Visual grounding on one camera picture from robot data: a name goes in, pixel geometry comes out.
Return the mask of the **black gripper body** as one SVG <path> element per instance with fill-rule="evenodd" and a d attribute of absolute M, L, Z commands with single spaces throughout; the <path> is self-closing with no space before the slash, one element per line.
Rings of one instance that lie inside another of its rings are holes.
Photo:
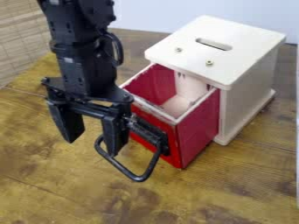
<path fill-rule="evenodd" d="M 46 102 L 58 112 L 69 110 L 73 113 L 92 117 L 129 117 L 133 96 L 116 85 L 109 85 L 104 92 L 84 95 L 68 92 L 62 86 L 62 78 L 44 78 L 41 84 L 46 88 Z"/>

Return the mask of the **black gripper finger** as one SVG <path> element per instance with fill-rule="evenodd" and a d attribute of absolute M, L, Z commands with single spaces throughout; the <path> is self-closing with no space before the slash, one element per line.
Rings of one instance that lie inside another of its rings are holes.
<path fill-rule="evenodd" d="M 64 140 L 70 144 L 85 131 L 82 116 L 77 114 L 68 104 L 46 101 L 50 117 Z"/>
<path fill-rule="evenodd" d="M 128 143 L 129 128 L 126 119 L 118 116 L 105 116 L 101 120 L 102 139 L 106 146 L 105 156 L 114 157 Z"/>

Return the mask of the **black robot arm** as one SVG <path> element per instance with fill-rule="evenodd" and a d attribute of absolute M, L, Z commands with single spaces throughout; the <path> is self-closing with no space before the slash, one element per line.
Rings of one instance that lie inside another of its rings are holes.
<path fill-rule="evenodd" d="M 117 85 L 117 66 L 124 52 L 117 36 L 108 31 L 116 20 L 113 0 L 36 0 L 50 31 L 50 50 L 60 76 L 45 78 L 52 120 L 66 142 L 82 134 L 84 116 L 101 120 L 106 154 L 110 157 L 128 141 L 125 119 L 133 96 Z"/>

